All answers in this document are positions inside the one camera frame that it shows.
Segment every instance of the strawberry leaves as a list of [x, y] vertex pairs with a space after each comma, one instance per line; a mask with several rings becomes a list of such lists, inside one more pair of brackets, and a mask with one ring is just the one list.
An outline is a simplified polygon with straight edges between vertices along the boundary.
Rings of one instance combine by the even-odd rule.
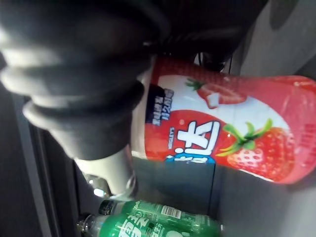
[[188, 78], [188, 81], [186, 82], [187, 86], [190, 86], [193, 88], [193, 90], [198, 90], [200, 89], [205, 83], [202, 83], [197, 80], [193, 80], [192, 78]]
[[245, 148], [246, 150], [255, 149], [255, 139], [263, 136], [267, 131], [270, 130], [272, 127], [272, 120], [269, 118], [264, 127], [258, 131], [255, 131], [255, 128], [251, 123], [246, 122], [246, 125], [248, 127], [248, 132], [245, 136], [242, 136], [240, 132], [231, 124], [226, 124], [223, 127], [224, 131], [236, 138], [236, 142], [227, 148], [221, 149], [220, 151], [222, 151], [222, 153], [219, 153], [216, 156], [225, 157], [239, 151], [242, 148]]

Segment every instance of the strawberry illustration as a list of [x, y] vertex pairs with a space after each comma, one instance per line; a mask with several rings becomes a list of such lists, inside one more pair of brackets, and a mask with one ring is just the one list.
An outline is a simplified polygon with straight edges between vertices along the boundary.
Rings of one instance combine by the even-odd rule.
[[236, 142], [221, 149], [218, 157], [226, 157], [234, 168], [251, 172], [273, 181], [284, 179], [294, 168], [294, 138], [279, 127], [272, 127], [269, 119], [266, 125], [255, 131], [250, 123], [248, 133], [241, 134], [230, 124], [223, 129], [235, 137]]
[[216, 109], [220, 104], [238, 104], [247, 99], [247, 96], [231, 88], [211, 82], [203, 83], [189, 78], [186, 85], [193, 87], [193, 90], [197, 91], [198, 95], [206, 101], [209, 109]]

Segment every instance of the green plastic bottle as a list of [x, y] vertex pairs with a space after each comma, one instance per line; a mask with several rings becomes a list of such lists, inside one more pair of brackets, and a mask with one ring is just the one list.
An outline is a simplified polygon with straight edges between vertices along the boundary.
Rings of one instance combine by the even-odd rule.
[[185, 232], [134, 215], [87, 215], [77, 227], [83, 237], [213, 237]]
[[193, 234], [203, 234], [212, 237], [220, 235], [220, 226], [206, 215], [190, 214], [170, 206], [153, 204], [142, 200], [128, 202], [103, 201], [99, 213], [103, 215], [136, 215]]

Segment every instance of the red label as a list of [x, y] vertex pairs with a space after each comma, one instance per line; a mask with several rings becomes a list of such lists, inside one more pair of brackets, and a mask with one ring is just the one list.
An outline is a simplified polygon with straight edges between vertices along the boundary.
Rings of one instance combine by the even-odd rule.
[[316, 83], [236, 77], [158, 59], [149, 90], [148, 159], [218, 163], [279, 183], [316, 166]]

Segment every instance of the barcode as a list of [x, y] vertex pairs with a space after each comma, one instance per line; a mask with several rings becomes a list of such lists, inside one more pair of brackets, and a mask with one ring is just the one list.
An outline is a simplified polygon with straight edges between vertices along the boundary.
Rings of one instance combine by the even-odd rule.
[[170, 206], [163, 206], [161, 213], [163, 215], [172, 216], [172, 217], [175, 217], [177, 219], [180, 219], [180, 217], [181, 217], [181, 211], [176, 209], [176, 208], [170, 207]]

